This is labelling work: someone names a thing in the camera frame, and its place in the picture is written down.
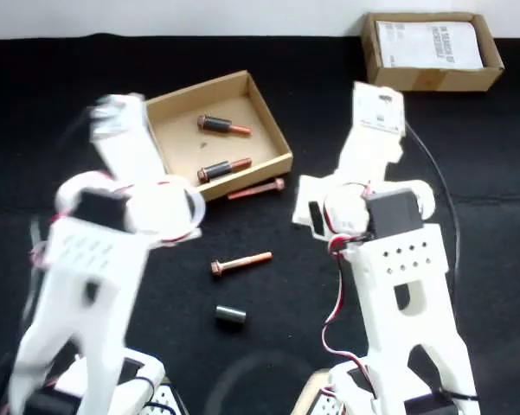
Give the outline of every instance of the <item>white background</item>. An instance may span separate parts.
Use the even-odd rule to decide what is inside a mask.
[[[520,37],[520,0],[0,0],[0,39],[358,35],[367,11],[475,11],[495,37]]]

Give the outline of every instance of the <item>black table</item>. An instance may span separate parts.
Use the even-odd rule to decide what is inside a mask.
[[[485,414],[520,414],[520,41],[498,42],[506,71],[487,94],[406,95],[410,124],[433,151],[459,211],[459,326]],[[224,372],[243,372],[223,414],[285,414],[310,373],[339,360],[319,334],[337,291],[324,244],[290,223],[300,174],[335,167],[350,128],[350,89],[364,79],[360,41],[329,38],[121,38],[0,41],[0,357],[16,345],[27,289],[33,214],[53,214],[58,185],[100,165],[85,125],[64,133],[106,93],[148,97],[247,69],[291,145],[281,195],[209,204],[201,239],[151,255],[128,331],[129,347],[162,360],[193,414]],[[408,140],[392,179],[435,183]],[[439,199],[433,217],[453,252]],[[273,251],[269,265],[221,281],[211,259]],[[242,307],[241,333],[219,330],[213,309]],[[329,340],[366,351],[350,296]]]

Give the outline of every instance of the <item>brown cardboard box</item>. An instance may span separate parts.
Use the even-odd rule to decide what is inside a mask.
[[[384,67],[377,21],[471,22],[485,67],[479,70]],[[472,13],[369,13],[363,27],[362,46],[369,83],[390,86],[397,91],[488,91],[504,71],[504,64],[485,18]]]
[[[147,102],[151,135],[170,174],[196,185],[206,201],[290,171],[292,153],[246,71],[168,93]],[[199,115],[227,118],[252,129],[249,137],[200,131]],[[252,158],[238,173],[200,184],[196,172],[225,160]]]

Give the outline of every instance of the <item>paper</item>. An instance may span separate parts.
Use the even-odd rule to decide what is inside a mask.
[[[385,67],[482,69],[469,22],[377,22]]]

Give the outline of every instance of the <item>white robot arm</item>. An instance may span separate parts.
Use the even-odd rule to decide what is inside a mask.
[[[322,179],[300,177],[292,216],[314,238],[329,241],[330,251],[332,241],[345,242],[337,255],[352,268],[369,340],[362,359],[331,349],[353,361],[331,370],[332,389],[326,392],[354,415],[406,415],[411,405],[426,407],[416,413],[479,415],[471,364],[447,292],[440,227],[423,224],[435,209],[433,191],[422,181],[384,180],[388,163],[401,156],[403,97],[357,82],[353,102],[354,124],[337,169]],[[408,289],[403,309],[397,286]],[[431,391],[408,367],[410,352],[419,345],[439,369],[445,392]],[[358,368],[368,390],[350,376]]]
[[[108,137],[130,136],[134,129],[142,139],[141,101],[110,97],[96,128]],[[125,347],[148,254],[199,237],[205,201],[183,178],[161,171],[141,182],[87,172],[60,187],[55,205],[48,241],[33,255],[45,274],[17,351],[5,409],[12,415],[136,415],[165,375],[160,361]],[[68,341],[83,357],[46,387],[54,358]],[[128,361],[137,370],[119,385]]]

